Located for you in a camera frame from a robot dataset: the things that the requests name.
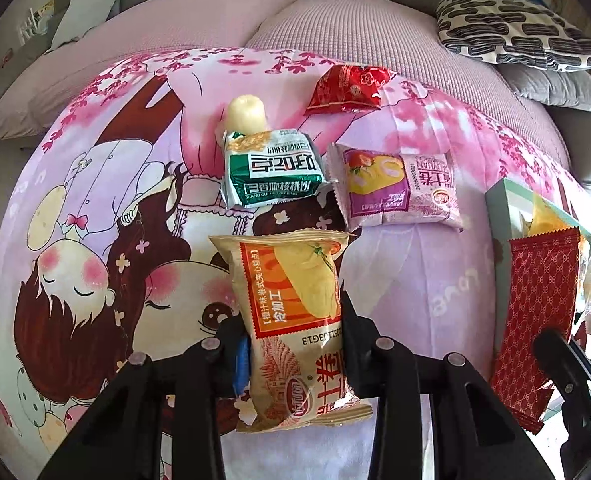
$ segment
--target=pink snack wrapper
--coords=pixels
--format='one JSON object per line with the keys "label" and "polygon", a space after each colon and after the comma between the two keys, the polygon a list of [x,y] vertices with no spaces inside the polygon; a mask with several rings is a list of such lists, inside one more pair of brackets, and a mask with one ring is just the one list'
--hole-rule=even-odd
{"label": "pink snack wrapper", "polygon": [[349,231],[442,222],[462,229],[450,153],[403,155],[332,144],[329,176]]}

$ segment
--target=yellow package in box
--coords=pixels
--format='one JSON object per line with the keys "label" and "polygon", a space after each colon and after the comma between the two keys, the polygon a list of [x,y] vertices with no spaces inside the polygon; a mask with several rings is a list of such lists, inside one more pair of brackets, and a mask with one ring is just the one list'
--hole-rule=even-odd
{"label": "yellow package in box", "polygon": [[213,236],[229,264],[252,341],[250,395],[257,417],[239,431],[334,425],[371,415],[344,373],[334,260],[349,234],[304,229],[268,236]]}

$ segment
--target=cartoon tablecloth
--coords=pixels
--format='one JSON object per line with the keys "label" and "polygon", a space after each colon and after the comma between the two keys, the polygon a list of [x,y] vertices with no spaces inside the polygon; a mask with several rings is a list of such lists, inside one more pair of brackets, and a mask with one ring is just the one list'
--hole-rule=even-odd
{"label": "cartoon tablecloth", "polygon": [[[382,333],[420,354],[462,352],[490,374],[495,289],[484,192],[509,176],[556,203],[564,195],[590,229],[591,199],[527,140],[402,76],[384,87],[381,110],[304,117],[332,64],[309,52],[239,48],[132,57],[98,76],[51,127],[0,229],[0,411],[38,463],[132,351],[178,354],[237,313],[208,235],[345,228],[333,192],[226,209],[214,131],[241,94],[260,97],[271,127],[306,132],[322,154],[334,140],[451,150],[464,232],[364,228],[339,277]],[[237,408],[220,408],[221,428],[232,427]],[[280,467],[290,468],[281,478],[366,478],[372,439],[373,419],[222,440],[228,478],[259,479]],[[165,436],[161,477],[171,478],[170,449]]]}

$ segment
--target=screw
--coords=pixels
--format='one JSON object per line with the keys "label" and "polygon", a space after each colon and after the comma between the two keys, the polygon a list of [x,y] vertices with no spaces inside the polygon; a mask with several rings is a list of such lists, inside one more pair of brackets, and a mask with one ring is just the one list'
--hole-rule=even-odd
{"label": "screw", "polygon": [[132,364],[133,366],[142,366],[146,361],[146,354],[144,352],[133,352],[129,356],[128,361],[129,364]]}
{"label": "screw", "polygon": [[205,337],[200,344],[205,350],[216,350],[220,346],[220,339],[217,337]]}
{"label": "screw", "polygon": [[466,359],[464,358],[464,356],[462,354],[459,354],[458,352],[453,352],[449,354],[447,357],[447,361],[449,361],[449,363],[451,363],[453,366],[464,366],[464,364],[466,363]]}
{"label": "screw", "polygon": [[390,350],[395,346],[393,339],[390,337],[379,337],[375,340],[375,346],[380,348],[381,350]]}

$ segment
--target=white pillow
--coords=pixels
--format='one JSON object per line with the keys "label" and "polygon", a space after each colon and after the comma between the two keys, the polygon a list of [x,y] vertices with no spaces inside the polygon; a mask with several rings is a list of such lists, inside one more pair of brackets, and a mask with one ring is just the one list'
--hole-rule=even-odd
{"label": "white pillow", "polygon": [[51,50],[79,40],[90,28],[104,23],[115,0],[71,0],[51,42]]}

